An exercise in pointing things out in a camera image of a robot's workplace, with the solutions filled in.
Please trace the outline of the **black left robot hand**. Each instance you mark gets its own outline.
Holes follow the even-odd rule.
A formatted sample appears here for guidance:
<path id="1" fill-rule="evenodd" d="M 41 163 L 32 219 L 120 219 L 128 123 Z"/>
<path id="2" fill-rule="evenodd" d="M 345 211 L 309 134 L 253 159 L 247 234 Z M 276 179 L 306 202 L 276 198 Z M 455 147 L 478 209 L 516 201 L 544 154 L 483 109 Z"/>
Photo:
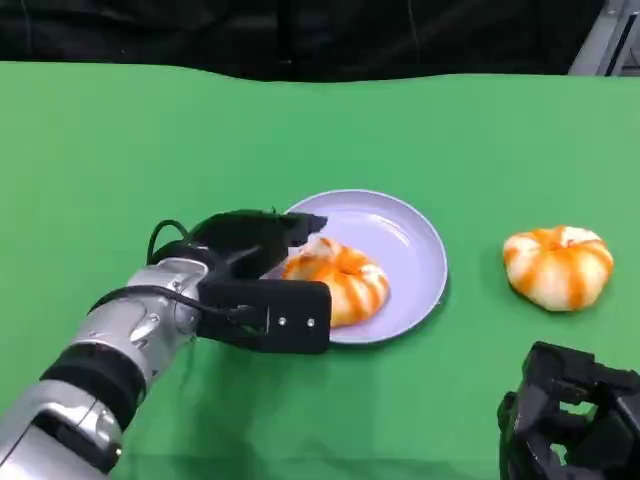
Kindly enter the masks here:
<path id="1" fill-rule="evenodd" d="M 190 231 L 189 238 L 221 258 L 232 277 L 257 279 L 327 223 L 326 216 L 310 213 L 235 210 L 202 221 Z"/>

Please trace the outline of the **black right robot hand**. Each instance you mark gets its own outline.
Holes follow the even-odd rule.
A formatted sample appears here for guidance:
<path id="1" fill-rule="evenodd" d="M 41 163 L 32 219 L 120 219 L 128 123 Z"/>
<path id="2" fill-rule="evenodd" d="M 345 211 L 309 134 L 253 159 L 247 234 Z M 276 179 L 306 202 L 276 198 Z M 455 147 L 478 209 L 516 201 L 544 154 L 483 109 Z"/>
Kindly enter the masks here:
<path id="1" fill-rule="evenodd" d="M 497 420 L 503 479 L 639 476 L 639 375 L 590 353 L 534 343 Z"/>

